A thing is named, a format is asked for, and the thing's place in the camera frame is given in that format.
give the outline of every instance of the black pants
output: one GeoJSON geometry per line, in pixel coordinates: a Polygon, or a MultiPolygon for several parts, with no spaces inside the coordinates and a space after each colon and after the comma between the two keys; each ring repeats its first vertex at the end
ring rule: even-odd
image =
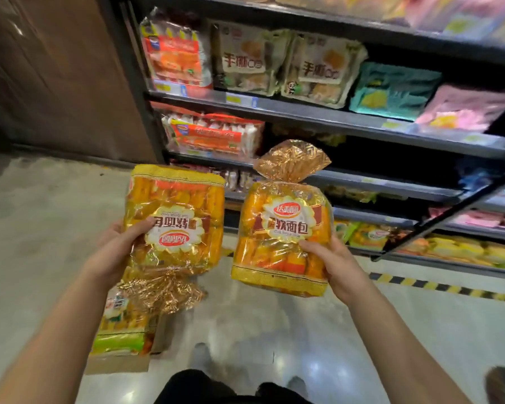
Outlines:
{"type": "Polygon", "coordinates": [[[237,395],[220,381],[211,380],[200,370],[183,370],[176,373],[154,404],[204,404],[204,403],[263,403],[311,404],[299,394],[274,383],[262,383],[254,396],[237,395]]]}

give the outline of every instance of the forearm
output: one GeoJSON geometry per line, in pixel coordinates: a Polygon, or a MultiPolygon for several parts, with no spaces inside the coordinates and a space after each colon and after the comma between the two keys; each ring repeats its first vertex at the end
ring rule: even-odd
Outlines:
{"type": "Polygon", "coordinates": [[[0,382],[0,404],[74,403],[106,298],[81,273],[0,382]]]}
{"type": "Polygon", "coordinates": [[[470,403],[376,286],[349,308],[391,404],[470,403]]]}

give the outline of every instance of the yellow package bottom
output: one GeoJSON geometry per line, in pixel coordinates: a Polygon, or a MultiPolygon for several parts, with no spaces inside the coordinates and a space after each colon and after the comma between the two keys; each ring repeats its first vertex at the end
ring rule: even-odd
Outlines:
{"type": "Polygon", "coordinates": [[[136,243],[130,266],[145,272],[217,265],[223,236],[224,179],[210,173],[138,165],[131,174],[125,228],[149,216],[155,226],[136,243]]]}
{"type": "Polygon", "coordinates": [[[298,242],[328,245],[332,225],[330,204],[316,187],[256,183],[243,204],[232,278],[297,296],[323,295],[323,261],[298,242]]]}

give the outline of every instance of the left hand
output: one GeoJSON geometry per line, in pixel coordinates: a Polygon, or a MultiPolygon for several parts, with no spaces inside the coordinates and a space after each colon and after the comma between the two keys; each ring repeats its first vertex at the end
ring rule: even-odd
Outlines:
{"type": "Polygon", "coordinates": [[[106,291],[110,290],[123,276],[124,258],[131,252],[133,242],[154,224],[155,218],[148,217],[125,232],[121,232],[121,221],[112,224],[103,233],[98,243],[99,249],[84,263],[82,275],[105,287],[106,291]]]}

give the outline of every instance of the red oval logo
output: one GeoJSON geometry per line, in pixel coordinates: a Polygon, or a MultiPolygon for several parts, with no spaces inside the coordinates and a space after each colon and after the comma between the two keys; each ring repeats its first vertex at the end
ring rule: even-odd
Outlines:
{"type": "Polygon", "coordinates": [[[280,217],[293,217],[299,214],[301,211],[301,206],[299,203],[282,203],[273,209],[274,213],[280,217]]]}
{"type": "Polygon", "coordinates": [[[168,231],[159,237],[159,244],[164,247],[178,247],[189,241],[189,235],[185,231],[168,231]]]}

